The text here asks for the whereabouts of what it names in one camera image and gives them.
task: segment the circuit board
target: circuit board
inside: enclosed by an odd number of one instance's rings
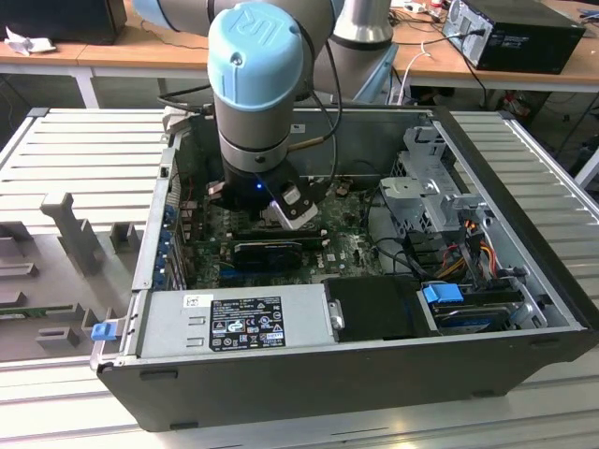
[[[193,288],[249,287],[319,283],[330,277],[379,275],[383,271],[376,253],[368,243],[363,220],[365,195],[351,192],[347,185],[336,185],[319,205],[318,215],[298,232],[310,235],[301,251],[298,268],[240,272],[232,254],[248,240],[268,236],[292,236],[283,231],[271,209],[252,218],[247,212],[224,210],[206,198],[195,210],[198,238],[188,240],[187,254],[193,260]],[[279,240],[276,237],[268,241]]]

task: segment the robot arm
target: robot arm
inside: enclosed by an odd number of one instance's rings
[[[379,95],[397,52],[390,0],[134,0],[134,6],[149,22],[209,38],[225,171],[211,196],[230,208],[270,203],[289,229],[312,219],[318,195],[286,161],[294,102],[314,88],[335,92],[332,65],[343,98],[368,103]]]

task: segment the computer case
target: computer case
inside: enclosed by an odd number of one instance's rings
[[[4,0],[0,36],[10,31],[52,41],[114,43],[126,22],[123,0]]]
[[[483,36],[468,35],[484,30]],[[454,0],[445,36],[478,70],[560,74],[584,25],[533,0]]]

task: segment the motherboard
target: motherboard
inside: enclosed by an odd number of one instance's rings
[[[273,210],[252,216],[212,205],[183,205],[188,287],[222,288],[319,283],[331,277],[382,274],[365,233],[368,193],[338,181],[315,219],[283,230]]]

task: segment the warning label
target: warning label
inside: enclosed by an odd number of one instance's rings
[[[215,352],[285,346],[280,297],[212,301],[210,349]]]

